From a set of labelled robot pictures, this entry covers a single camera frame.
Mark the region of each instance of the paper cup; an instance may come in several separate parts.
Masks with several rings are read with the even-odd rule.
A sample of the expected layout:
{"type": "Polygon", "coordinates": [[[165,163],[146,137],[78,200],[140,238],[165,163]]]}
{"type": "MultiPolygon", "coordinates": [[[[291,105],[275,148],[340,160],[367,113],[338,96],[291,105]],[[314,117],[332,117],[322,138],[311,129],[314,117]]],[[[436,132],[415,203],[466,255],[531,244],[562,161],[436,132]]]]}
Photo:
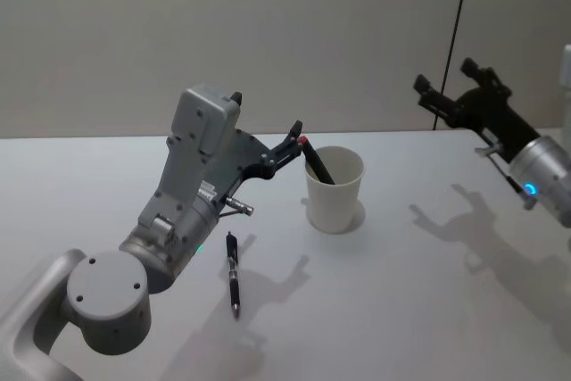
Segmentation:
{"type": "Polygon", "coordinates": [[[339,233],[349,227],[355,216],[365,164],[360,156],[346,147],[326,146],[316,152],[335,185],[319,182],[310,165],[305,162],[308,214],[315,228],[329,234],[339,233]]]}

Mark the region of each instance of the cup rim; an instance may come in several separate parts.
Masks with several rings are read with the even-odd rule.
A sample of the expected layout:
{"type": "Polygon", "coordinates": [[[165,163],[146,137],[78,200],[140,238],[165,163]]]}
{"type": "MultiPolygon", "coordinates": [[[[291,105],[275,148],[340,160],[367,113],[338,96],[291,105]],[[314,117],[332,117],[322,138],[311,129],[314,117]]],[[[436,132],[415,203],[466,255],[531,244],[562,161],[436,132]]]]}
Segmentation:
{"type": "Polygon", "coordinates": [[[308,167],[309,167],[309,164],[308,164],[307,160],[305,160],[305,165],[304,165],[305,177],[306,177],[306,178],[309,178],[313,183],[316,183],[316,184],[321,185],[321,186],[332,187],[332,188],[338,188],[338,187],[342,187],[342,186],[353,185],[355,182],[358,182],[359,180],[362,180],[362,179],[363,179],[363,176],[365,175],[365,169],[366,169],[366,168],[365,168],[365,162],[363,161],[363,159],[361,158],[361,156],[360,156],[358,153],[356,153],[355,151],[353,151],[352,149],[349,149],[348,147],[338,146],[338,145],[321,146],[321,147],[318,147],[315,151],[318,151],[319,149],[330,148],[330,147],[344,149],[345,151],[349,151],[349,152],[351,152],[353,155],[356,155],[357,158],[359,158],[360,165],[361,165],[361,167],[362,167],[359,176],[357,176],[356,178],[354,178],[353,180],[351,180],[351,181],[349,181],[349,182],[340,183],[340,184],[335,184],[335,185],[330,185],[330,184],[328,184],[328,183],[323,183],[323,182],[320,182],[319,180],[316,180],[316,179],[307,171],[307,169],[308,169],[308,167]]]}

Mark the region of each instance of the white table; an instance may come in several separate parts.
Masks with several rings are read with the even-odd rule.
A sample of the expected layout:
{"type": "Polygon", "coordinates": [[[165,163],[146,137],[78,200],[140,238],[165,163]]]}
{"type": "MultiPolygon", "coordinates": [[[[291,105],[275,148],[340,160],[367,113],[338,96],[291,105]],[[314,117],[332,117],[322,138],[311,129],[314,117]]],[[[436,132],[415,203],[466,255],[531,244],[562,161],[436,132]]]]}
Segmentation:
{"type": "MultiPolygon", "coordinates": [[[[542,207],[522,209],[473,153],[476,135],[310,137],[362,155],[362,225],[327,236],[308,224],[299,159],[240,188],[254,216],[223,219],[175,285],[152,298],[153,326],[136,350],[98,355],[68,326],[52,355],[86,381],[571,377],[569,234],[542,207]],[[237,323],[229,230],[250,245],[237,323]]],[[[0,300],[48,253],[116,248],[166,153],[164,137],[0,141],[0,300]]]]}

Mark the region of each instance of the gray wall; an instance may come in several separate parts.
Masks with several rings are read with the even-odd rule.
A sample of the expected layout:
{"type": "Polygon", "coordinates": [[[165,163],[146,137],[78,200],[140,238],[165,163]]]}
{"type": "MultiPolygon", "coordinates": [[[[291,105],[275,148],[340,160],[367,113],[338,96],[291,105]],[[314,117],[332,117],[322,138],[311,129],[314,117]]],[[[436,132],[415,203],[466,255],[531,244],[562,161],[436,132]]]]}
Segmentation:
{"type": "MultiPolygon", "coordinates": [[[[166,134],[199,82],[242,91],[252,132],[297,118],[313,131],[429,128],[410,88],[420,72],[442,79],[457,2],[0,0],[0,137],[166,134]]],[[[569,10],[467,0],[451,75],[473,55],[520,90],[535,125],[559,124],[569,10]]]]}

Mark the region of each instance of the blue indicator light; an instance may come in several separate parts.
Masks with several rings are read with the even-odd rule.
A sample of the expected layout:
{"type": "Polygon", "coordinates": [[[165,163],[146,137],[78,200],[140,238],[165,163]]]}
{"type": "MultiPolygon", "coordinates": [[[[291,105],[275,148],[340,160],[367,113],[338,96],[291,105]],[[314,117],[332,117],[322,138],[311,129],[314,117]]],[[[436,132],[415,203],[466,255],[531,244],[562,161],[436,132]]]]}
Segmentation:
{"type": "Polygon", "coordinates": [[[537,195],[537,187],[531,182],[527,182],[524,185],[524,189],[529,195],[537,195]]]}

